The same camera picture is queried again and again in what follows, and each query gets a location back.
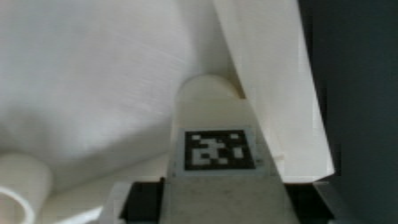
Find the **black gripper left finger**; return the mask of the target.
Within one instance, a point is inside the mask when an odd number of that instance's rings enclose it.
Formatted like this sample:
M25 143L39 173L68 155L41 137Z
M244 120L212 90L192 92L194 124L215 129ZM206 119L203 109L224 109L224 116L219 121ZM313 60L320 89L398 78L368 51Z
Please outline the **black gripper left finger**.
M160 224L166 179L118 182L98 224Z

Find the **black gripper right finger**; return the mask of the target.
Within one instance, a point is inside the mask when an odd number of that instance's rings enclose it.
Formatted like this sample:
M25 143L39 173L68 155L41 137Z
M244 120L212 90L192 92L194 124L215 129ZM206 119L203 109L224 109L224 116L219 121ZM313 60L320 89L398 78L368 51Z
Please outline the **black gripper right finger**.
M331 183L286 184L301 224L356 224L347 204Z

